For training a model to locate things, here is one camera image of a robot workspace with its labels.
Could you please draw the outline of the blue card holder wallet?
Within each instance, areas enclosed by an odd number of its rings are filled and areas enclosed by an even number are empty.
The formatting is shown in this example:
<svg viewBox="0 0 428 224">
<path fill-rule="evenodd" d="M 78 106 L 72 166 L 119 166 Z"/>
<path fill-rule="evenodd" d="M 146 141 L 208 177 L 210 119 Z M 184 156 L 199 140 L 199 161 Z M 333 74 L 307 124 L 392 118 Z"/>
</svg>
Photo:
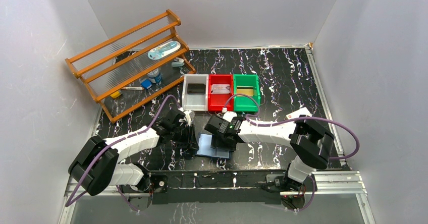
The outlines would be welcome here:
<svg viewBox="0 0 428 224">
<path fill-rule="evenodd" d="M 212 158 L 225 158 L 230 159 L 232 156 L 231 151 L 220 149 L 218 147 L 212 148 L 211 142 L 214 137 L 210 134 L 199 133 L 198 134 L 198 146 L 199 149 L 196 152 L 197 156 L 212 157 Z"/>
</svg>

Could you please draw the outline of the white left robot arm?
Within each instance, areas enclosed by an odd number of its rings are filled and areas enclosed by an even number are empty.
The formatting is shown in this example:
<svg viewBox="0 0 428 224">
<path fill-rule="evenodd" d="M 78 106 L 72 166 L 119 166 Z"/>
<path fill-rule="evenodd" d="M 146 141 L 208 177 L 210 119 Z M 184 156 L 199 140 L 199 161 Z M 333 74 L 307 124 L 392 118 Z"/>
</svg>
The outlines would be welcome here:
<svg viewBox="0 0 428 224">
<path fill-rule="evenodd" d="M 153 186 L 149 170 L 137 163 L 121 164 L 121 160 L 171 141 L 179 147 L 197 150 L 194 115 L 192 110 L 173 108 L 151 128 L 144 126 L 114 138 L 92 136 L 69 166 L 68 173 L 91 196 L 108 186 L 129 185 L 139 192 L 147 191 Z"/>
</svg>

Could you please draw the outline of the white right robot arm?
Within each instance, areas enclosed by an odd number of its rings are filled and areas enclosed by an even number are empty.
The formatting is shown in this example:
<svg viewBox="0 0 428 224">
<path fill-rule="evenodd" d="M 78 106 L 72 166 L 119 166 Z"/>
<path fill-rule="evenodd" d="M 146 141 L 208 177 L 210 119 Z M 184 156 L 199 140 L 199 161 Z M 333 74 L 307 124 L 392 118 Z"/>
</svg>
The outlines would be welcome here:
<svg viewBox="0 0 428 224">
<path fill-rule="evenodd" d="M 297 191 L 316 170 L 325 170 L 335 137 L 309 116 L 300 115 L 286 123 L 249 121 L 244 117 L 226 120 L 212 116 L 204 129 L 213 135 L 212 147 L 235 151 L 238 143 L 264 142 L 291 147 L 296 157 L 282 178 L 269 177 L 265 187 L 272 191 Z"/>
</svg>

